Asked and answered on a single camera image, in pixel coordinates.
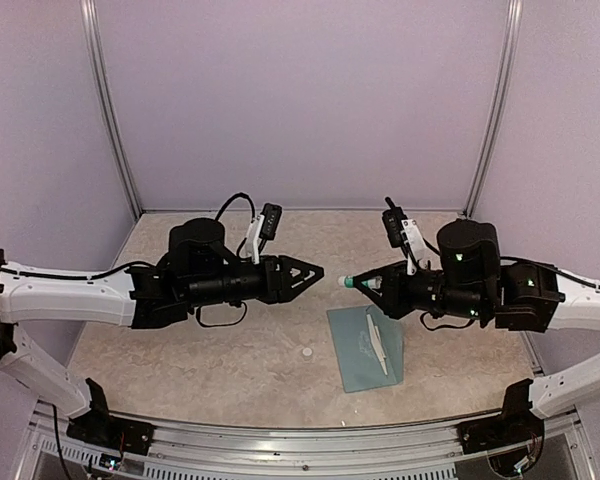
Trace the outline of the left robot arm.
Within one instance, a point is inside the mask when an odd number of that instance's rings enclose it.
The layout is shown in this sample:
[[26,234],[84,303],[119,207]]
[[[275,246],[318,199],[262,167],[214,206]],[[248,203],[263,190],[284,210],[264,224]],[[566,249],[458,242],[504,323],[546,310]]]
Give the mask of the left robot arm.
[[245,258],[225,245],[225,228],[195,218],[172,228],[155,265],[133,261],[106,272],[44,270],[8,262],[0,249],[0,370],[55,405],[101,445],[120,434],[103,389],[70,373],[24,331],[27,321],[97,322],[136,330],[162,329],[206,306],[240,308],[250,300],[289,303],[324,276],[322,267],[260,245],[276,224],[252,221]]

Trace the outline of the white letter sheet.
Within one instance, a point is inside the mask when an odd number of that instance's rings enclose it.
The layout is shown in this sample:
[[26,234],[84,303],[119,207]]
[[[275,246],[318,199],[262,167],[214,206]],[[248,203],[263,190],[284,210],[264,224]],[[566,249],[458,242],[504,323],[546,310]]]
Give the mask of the white letter sheet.
[[379,327],[376,325],[372,315],[366,314],[366,321],[371,347],[376,355],[376,358],[382,368],[383,374],[388,376],[387,355],[382,343]]

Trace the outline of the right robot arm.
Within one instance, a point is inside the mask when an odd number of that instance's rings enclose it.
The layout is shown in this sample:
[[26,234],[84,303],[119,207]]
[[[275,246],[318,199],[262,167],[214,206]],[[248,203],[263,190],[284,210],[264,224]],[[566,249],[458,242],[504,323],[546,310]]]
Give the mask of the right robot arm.
[[[492,321],[509,331],[600,331],[600,281],[518,257],[505,256],[510,263],[503,265],[497,230],[490,223],[457,219],[437,232],[436,241],[441,269],[418,266],[407,257],[354,276],[350,288],[391,319],[422,312],[421,324],[429,331],[478,323],[485,328]],[[432,327],[427,315],[467,322]],[[527,385],[521,387],[522,405],[509,406],[491,423],[500,443],[511,444],[526,432],[530,414],[546,419],[600,393],[600,353]]]

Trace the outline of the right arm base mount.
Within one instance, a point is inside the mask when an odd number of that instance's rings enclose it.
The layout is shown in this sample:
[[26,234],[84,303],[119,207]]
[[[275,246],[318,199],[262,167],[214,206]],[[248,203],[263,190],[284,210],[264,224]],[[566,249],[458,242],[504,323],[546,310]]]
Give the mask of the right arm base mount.
[[531,379],[507,387],[503,405],[497,415],[464,421],[457,433],[465,455],[494,450],[508,445],[543,437],[544,421],[532,412],[529,399]]

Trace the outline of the teal blue envelope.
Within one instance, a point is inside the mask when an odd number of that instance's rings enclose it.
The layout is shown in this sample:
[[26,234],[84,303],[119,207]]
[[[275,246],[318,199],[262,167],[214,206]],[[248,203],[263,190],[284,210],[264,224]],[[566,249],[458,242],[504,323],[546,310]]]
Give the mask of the teal blue envelope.
[[[388,376],[383,374],[371,347],[367,313],[379,327]],[[391,387],[404,381],[404,333],[399,321],[385,316],[375,305],[328,310],[327,317],[346,393]]]

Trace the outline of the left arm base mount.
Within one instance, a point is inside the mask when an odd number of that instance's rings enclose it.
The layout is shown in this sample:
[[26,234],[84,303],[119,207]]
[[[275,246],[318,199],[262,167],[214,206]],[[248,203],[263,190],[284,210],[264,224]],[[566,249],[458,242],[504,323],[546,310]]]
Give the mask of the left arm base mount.
[[155,426],[148,422],[117,417],[110,413],[103,388],[86,379],[90,400],[86,413],[69,419],[67,436],[84,443],[116,450],[120,454],[148,454]]

